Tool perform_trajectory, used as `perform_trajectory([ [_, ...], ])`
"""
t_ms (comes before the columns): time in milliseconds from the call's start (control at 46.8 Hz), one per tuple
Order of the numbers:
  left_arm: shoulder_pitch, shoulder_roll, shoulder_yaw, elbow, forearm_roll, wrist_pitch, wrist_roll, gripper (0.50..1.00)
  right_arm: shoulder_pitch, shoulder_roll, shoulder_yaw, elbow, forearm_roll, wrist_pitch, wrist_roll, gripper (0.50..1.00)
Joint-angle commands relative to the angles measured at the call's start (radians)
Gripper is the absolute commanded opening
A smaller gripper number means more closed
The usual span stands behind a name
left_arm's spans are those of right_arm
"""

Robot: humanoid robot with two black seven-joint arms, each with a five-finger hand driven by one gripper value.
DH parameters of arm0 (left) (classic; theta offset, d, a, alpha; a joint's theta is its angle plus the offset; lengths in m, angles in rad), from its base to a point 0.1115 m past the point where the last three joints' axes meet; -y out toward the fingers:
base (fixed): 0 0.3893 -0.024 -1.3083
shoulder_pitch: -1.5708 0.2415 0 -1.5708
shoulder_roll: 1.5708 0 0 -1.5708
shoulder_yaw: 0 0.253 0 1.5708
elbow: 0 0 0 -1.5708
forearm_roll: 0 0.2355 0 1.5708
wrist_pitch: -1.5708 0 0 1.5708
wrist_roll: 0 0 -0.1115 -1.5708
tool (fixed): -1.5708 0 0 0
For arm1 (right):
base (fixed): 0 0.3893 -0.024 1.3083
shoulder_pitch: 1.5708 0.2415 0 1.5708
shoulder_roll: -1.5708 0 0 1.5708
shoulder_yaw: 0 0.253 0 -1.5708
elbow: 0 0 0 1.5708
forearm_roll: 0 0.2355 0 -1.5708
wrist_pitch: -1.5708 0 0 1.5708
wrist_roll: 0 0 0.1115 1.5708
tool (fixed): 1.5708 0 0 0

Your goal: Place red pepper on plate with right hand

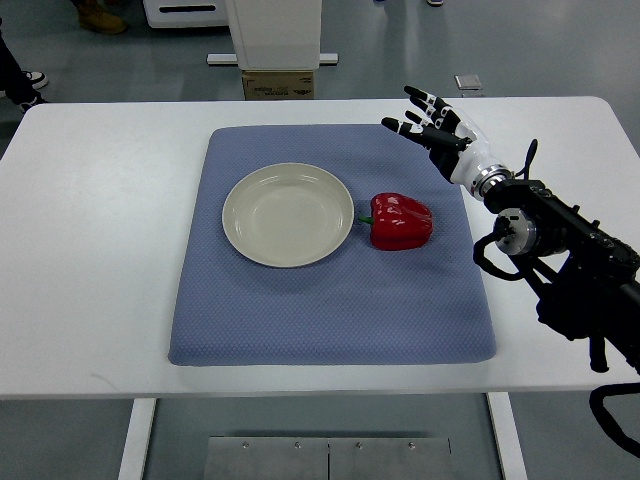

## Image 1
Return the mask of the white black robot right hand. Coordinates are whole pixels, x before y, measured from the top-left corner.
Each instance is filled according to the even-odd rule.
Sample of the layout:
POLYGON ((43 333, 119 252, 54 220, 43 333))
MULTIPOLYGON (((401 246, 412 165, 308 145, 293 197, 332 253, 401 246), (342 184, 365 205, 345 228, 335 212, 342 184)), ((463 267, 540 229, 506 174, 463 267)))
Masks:
POLYGON ((385 117, 381 124, 426 149, 429 160, 452 184, 481 200, 496 184, 513 174, 497 160, 479 127, 442 98, 412 86, 404 87, 419 111, 406 111, 404 121, 385 117))

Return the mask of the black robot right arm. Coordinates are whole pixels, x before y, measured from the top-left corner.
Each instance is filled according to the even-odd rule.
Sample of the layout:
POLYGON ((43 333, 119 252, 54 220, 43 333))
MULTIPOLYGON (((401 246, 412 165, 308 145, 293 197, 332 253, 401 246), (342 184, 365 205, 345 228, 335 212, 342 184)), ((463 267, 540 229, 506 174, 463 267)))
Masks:
POLYGON ((608 371, 608 345, 637 369, 638 253, 529 170, 493 165, 473 180, 473 195, 496 216, 492 231, 474 245, 474 262, 496 278, 526 281, 538 297, 540 323, 570 341, 588 340, 592 371, 608 371))

